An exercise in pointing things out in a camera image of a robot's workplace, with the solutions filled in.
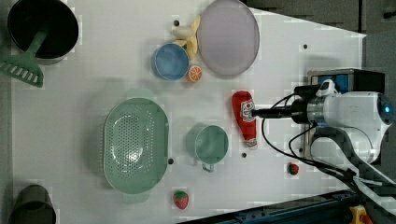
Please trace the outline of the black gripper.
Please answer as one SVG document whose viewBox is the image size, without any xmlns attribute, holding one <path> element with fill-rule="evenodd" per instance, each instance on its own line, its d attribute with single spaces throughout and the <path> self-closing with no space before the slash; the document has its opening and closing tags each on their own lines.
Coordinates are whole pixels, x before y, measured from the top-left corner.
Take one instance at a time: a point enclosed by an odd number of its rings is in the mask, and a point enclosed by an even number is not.
<svg viewBox="0 0 396 224">
<path fill-rule="evenodd" d="M 252 117 L 263 119 L 292 118 L 297 124 L 308 124 L 307 106 L 311 99 L 316 98 L 319 85 L 298 86 L 294 89 L 293 95 L 298 96 L 291 104 L 291 112 L 288 109 L 254 109 L 251 111 Z"/>
</svg>

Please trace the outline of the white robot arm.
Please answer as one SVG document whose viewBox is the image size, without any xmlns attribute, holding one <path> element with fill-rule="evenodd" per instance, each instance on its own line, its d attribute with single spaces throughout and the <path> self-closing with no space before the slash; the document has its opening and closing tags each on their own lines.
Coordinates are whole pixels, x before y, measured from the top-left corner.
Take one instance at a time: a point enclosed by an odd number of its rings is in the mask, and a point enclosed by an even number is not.
<svg viewBox="0 0 396 224">
<path fill-rule="evenodd" d="M 290 105 L 251 108 L 255 119 L 290 118 L 308 126 L 312 136 L 308 156 L 286 155 L 331 175 L 389 214 L 395 213 L 395 182 L 372 163 L 392 125 L 394 109 L 389 98 L 375 91 L 340 93 L 327 79 L 319 85 L 300 86 Z"/>
</svg>

